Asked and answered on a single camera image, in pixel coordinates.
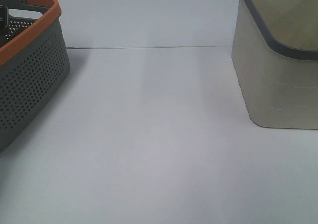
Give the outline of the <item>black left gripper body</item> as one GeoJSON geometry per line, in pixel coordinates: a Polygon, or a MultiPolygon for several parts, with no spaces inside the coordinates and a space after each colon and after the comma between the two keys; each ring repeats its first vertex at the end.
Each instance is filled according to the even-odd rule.
{"type": "Polygon", "coordinates": [[[8,8],[5,5],[0,5],[0,30],[7,29],[9,25],[8,8]]]}

